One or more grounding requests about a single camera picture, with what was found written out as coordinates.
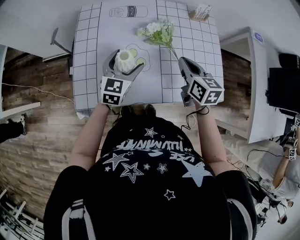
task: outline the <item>floor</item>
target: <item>floor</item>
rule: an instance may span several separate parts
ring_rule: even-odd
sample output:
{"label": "floor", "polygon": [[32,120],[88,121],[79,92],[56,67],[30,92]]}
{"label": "floor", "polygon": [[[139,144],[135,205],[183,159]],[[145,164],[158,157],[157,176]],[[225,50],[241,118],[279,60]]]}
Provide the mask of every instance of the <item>floor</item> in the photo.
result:
{"label": "floor", "polygon": [[[40,57],[24,55],[16,62],[11,59],[23,54],[9,49],[9,64],[3,73],[3,82],[23,86],[34,86],[56,95],[73,98],[72,78],[68,74],[66,59],[43,63]],[[222,52],[224,63],[225,101],[214,108],[217,118],[228,113],[237,113],[238,122],[245,122],[250,106],[251,71],[249,63]],[[27,111],[26,136],[0,144],[0,187],[7,188],[10,198],[16,203],[26,201],[25,209],[43,219],[45,205],[59,173],[67,166],[76,137],[86,119],[78,119],[74,104],[65,98],[42,93],[33,88],[3,86],[3,108],[40,101],[41,107]],[[143,106],[136,106],[139,111]],[[186,115],[194,109],[182,104],[156,105],[157,115],[175,125],[186,124]],[[12,117],[18,121],[20,116]],[[103,140],[116,116],[110,114],[104,130]],[[190,117],[191,126],[194,118]],[[200,152],[197,126],[184,130]]]}

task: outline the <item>black t-shirt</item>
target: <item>black t-shirt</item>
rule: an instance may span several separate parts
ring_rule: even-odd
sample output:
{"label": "black t-shirt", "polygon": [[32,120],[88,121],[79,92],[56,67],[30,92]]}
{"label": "black t-shirt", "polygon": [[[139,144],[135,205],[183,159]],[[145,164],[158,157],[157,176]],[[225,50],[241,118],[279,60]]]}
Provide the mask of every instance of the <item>black t-shirt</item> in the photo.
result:
{"label": "black t-shirt", "polygon": [[143,116],[117,123],[89,171],[71,166],[60,174],[44,216],[45,239],[58,240],[66,232],[85,239],[84,231],[94,232],[87,239],[230,239],[232,231],[240,240],[254,239],[255,228],[245,176],[215,177],[178,127]]}

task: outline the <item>grid paper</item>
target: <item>grid paper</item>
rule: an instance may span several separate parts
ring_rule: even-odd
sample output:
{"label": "grid paper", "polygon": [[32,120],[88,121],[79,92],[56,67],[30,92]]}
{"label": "grid paper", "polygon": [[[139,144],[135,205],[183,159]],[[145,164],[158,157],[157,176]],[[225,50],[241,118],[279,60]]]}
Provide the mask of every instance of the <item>grid paper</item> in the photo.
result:
{"label": "grid paper", "polygon": [[[158,19],[171,19],[174,24],[173,47],[178,58],[197,62],[223,86],[221,48],[215,20],[204,22],[189,19],[194,10],[182,3],[157,0]],[[169,48],[160,46],[163,102],[182,102],[181,87],[185,85],[179,65]]]}
{"label": "grid paper", "polygon": [[[168,18],[174,23],[173,47],[178,58],[190,58],[211,73],[223,86],[223,67],[215,20],[190,20],[191,11],[185,4],[156,0],[157,18]],[[90,116],[98,101],[97,37],[102,3],[81,8],[75,35],[73,58],[73,87],[75,109]],[[165,46],[159,47],[161,62],[162,99],[182,102],[181,87],[185,85],[174,54]]]}
{"label": "grid paper", "polygon": [[73,94],[75,109],[90,116],[98,104],[97,37],[102,3],[80,10],[73,56]]}

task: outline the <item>white table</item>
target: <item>white table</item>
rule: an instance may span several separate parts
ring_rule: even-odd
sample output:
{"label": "white table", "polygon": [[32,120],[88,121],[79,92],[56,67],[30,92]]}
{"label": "white table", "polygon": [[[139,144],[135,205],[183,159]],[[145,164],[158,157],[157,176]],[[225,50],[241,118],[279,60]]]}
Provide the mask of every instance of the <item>white table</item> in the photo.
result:
{"label": "white table", "polygon": [[[4,61],[5,61],[5,56],[6,56],[6,51],[8,47],[0,45],[0,97],[2,96],[2,75],[3,75],[3,70],[4,70]],[[9,109],[6,111],[2,110],[2,101],[1,101],[1,106],[0,106],[0,119],[1,118],[6,118],[8,116],[11,116],[16,113],[20,113],[26,110],[29,110],[31,108],[39,107],[41,106],[41,103],[33,103],[33,104],[28,104],[20,107],[15,107],[13,109]]]}
{"label": "white table", "polygon": [[270,139],[284,134],[286,117],[278,108],[269,106],[265,92],[268,89],[269,68],[280,68],[278,52],[250,27],[244,28],[221,41],[221,47],[246,39],[249,45],[252,89],[250,115],[247,129],[217,120],[220,127],[247,139],[249,143]]}
{"label": "white table", "polygon": [[[136,17],[127,17],[127,7],[137,6]],[[73,81],[75,109],[89,115],[100,101],[102,64],[116,49],[136,48],[146,66],[133,82],[123,105],[182,102],[184,85],[178,62],[168,48],[149,45],[136,36],[139,27],[160,18],[172,19],[173,46],[178,57],[198,62],[223,86],[223,66],[218,30],[213,17],[205,22],[190,20],[194,10],[185,4],[162,0],[116,0],[84,6],[76,29]],[[114,9],[123,15],[114,15]]]}

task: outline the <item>drawing of bottle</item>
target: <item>drawing of bottle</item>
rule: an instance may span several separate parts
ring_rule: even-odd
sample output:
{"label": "drawing of bottle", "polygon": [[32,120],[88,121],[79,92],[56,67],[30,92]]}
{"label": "drawing of bottle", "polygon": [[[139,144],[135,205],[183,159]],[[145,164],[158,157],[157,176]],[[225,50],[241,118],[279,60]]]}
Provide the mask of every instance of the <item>drawing of bottle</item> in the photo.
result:
{"label": "drawing of bottle", "polygon": [[110,17],[146,17],[147,15],[146,6],[122,6],[112,8],[109,11]]}

